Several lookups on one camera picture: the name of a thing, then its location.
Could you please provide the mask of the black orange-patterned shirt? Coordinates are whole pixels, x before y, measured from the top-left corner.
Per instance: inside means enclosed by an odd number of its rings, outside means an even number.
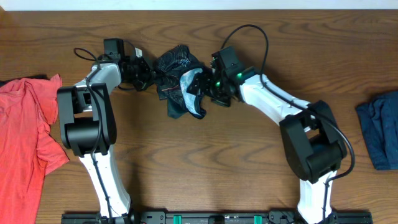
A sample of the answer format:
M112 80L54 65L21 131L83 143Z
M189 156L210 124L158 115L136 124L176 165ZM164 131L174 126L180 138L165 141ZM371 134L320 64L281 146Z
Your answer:
M189 93L188 87L209 69L190 52L188 46L178 45L168 50L154 61L153 68L157 93L160 100L167 100L169 117L178 119L186 113L196 119L206 116L206 110L201 107L203 92Z

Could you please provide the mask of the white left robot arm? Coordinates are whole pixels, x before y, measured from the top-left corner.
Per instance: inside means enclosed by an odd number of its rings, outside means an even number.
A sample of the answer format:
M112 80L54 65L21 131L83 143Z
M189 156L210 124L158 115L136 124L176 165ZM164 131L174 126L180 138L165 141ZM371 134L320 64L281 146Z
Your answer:
M91 61L91 70L82 81L58 89L57 101L63 145L88 171L100 211L67 213L61 222L139 223L114 156L117 129L109 96L125 78L131 78L139 90L147 88L154 73L138 48L130 56L122 50L107 50L104 55L92 56Z

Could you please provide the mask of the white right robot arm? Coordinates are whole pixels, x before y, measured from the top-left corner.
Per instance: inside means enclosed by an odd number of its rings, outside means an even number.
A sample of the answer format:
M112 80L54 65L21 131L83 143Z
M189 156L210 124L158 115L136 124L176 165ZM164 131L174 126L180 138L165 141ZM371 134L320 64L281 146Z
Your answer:
M296 98L254 67L216 66L209 72L196 68L184 74L180 83L190 110L199 95L224 106L236 97L275 122L288 165L300 180L298 214L305 223L332 221L331 186L341 178L338 169L352 147L327 103Z

